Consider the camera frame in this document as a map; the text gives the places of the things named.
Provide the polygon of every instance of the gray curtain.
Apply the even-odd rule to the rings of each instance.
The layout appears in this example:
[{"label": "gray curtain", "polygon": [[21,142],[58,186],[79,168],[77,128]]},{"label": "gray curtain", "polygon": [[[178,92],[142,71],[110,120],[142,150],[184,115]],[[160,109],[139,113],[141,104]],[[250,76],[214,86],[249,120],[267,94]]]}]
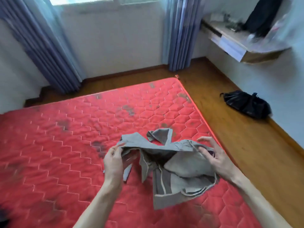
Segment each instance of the gray curtain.
[{"label": "gray curtain", "polygon": [[0,18],[51,86],[63,94],[79,90],[86,76],[49,0],[0,0]]},{"label": "gray curtain", "polygon": [[190,66],[203,14],[202,0],[166,0],[163,64],[170,71]]}]

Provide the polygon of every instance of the forearm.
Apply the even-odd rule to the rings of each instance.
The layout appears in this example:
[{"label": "forearm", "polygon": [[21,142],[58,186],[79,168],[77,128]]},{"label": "forearm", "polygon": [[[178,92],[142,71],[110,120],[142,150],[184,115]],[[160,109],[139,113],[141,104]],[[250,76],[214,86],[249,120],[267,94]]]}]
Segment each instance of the forearm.
[{"label": "forearm", "polygon": [[119,192],[105,182],[74,228],[103,228]]},{"label": "forearm", "polygon": [[240,170],[232,182],[238,187],[243,199],[263,228],[291,228]]}]

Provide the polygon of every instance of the quilted mattress surface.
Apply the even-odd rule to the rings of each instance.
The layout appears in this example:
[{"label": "quilted mattress surface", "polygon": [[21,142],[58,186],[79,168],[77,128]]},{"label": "quilted mattress surface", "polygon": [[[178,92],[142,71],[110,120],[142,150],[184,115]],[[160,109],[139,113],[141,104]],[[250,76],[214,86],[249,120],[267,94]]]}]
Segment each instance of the quilted mattress surface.
[{"label": "quilted mattress surface", "polygon": [[[0,116],[0,206],[10,227],[72,227],[101,188],[103,157],[122,134],[172,128],[173,141],[213,136],[176,78]],[[224,180],[201,197],[154,211],[152,178],[135,162],[106,227],[261,227]]]}]

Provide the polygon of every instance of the wooden floor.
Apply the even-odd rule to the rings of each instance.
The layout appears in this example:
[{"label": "wooden floor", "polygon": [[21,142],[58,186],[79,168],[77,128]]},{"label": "wooden floor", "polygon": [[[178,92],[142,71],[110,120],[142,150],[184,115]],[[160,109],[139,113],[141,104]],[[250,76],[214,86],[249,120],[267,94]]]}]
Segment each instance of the wooden floor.
[{"label": "wooden floor", "polygon": [[[176,73],[166,69],[86,83],[79,93],[49,92],[43,103],[150,82]],[[293,228],[304,227],[304,158],[268,123],[255,121],[226,106],[219,97],[235,85],[206,60],[192,61],[178,72],[180,80],[217,138],[264,197]]]}]

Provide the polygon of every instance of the window sill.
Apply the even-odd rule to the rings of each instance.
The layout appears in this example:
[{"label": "window sill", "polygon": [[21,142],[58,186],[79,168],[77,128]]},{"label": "window sill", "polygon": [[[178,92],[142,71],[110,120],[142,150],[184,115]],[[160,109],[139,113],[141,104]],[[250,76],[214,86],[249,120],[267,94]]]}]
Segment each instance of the window sill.
[{"label": "window sill", "polygon": [[55,5],[54,8],[57,12],[60,13],[60,15],[75,15],[75,14],[90,14],[96,12],[120,11],[123,9],[148,6],[157,2],[159,1],[155,0],[155,1],[146,1],[141,3],[127,3],[120,5],[114,3],[113,1],[100,0],[94,2]]}]

